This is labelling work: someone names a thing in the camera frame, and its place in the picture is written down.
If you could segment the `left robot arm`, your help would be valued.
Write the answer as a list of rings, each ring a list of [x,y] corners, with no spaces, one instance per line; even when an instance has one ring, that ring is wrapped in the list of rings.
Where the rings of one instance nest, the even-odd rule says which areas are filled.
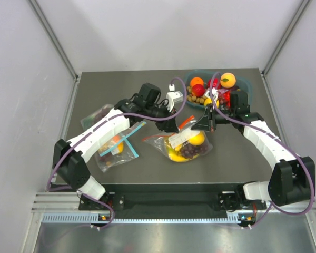
[[[154,122],[160,131],[177,133],[175,104],[182,102],[184,95],[171,84],[166,98],[159,101],[160,97],[157,86],[144,83],[139,92],[117,102],[106,116],[80,135],[68,141],[58,140],[54,146],[53,171],[72,189],[89,196],[96,208],[105,208],[109,197],[91,175],[87,162],[113,137],[144,119]]]

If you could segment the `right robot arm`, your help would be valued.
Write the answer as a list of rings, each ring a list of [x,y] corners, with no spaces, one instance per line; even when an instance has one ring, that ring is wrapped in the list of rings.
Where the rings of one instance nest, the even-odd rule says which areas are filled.
[[[235,202],[240,208],[248,208],[255,200],[271,201],[280,207],[314,198],[313,160],[285,147],[265,120],[250,111],[245,91],[231,92],[230,106],[223,110],[207,106],[192,130],[214,131],[218,124],[229,123],[256,147],[272,169],[268,181],[248,182],[238,187]]]

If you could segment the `red zip bag with fruit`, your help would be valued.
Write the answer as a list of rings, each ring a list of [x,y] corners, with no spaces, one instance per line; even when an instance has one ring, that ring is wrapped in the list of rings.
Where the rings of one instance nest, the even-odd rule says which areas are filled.
[[[144,138],[144,143],[150,144],[173,162],[188,162],[208,154],[213,145],[206,133],[192,130],[195,117],[192,115],[179,126],[179,133],[159,133]]]

